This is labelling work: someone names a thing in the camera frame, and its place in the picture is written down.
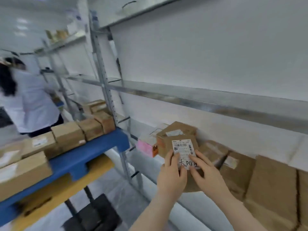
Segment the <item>person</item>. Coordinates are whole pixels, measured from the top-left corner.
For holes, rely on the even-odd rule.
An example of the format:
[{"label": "person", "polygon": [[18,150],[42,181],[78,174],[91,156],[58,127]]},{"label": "person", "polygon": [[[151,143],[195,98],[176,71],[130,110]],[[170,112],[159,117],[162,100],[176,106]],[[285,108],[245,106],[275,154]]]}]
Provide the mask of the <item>person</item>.
[{"label": "person", "polygon": [[0,104],[20,134],[35,137],[62,124],[52,102],[55,91],[43,79],[26,71],[18,58],[0,58]]},{"label": "person", "polygon": [[[170,150],[161,166],[157,178],[157,193],[149,206],[138,217],[130,231],[159,231],[166,225],[171,209],[181,196],[187,183],[187,170],[182,166],[177,168],[179,153],[173,155]],[[204,172],[204,177],[190,167],[190,172],[200,189],[211,198],[225,214],[235,231],[266,231],[252,214],[237,200],[225,184],[218,169],[202,153],[196,150],[198,157],[190,155]]]}]

